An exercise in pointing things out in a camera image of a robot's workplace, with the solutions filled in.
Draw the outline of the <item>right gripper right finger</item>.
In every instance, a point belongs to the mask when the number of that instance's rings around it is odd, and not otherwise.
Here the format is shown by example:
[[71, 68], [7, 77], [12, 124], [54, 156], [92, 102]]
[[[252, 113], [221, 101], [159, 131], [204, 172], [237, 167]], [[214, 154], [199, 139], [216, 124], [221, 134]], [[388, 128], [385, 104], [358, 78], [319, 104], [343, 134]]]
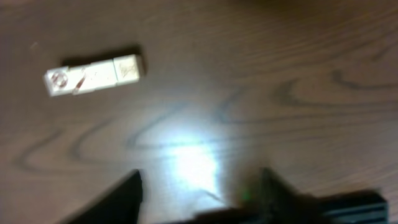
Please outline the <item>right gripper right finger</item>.
[[270, 168], [261, 172], [257, 211], [240, 220], [243, 224], [311, 224], [314, 214], [300, 195]]

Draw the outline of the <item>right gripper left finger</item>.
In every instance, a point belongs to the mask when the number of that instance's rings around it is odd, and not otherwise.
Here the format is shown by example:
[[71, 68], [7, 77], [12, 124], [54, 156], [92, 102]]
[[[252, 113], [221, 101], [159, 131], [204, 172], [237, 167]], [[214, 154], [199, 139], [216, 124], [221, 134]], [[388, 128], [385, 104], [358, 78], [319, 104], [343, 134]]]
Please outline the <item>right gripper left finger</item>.
[[144, 188], [139, 170], [120, 181], [113, 190], [88, 208], [67, 218], [66, 224], [137, 224]]

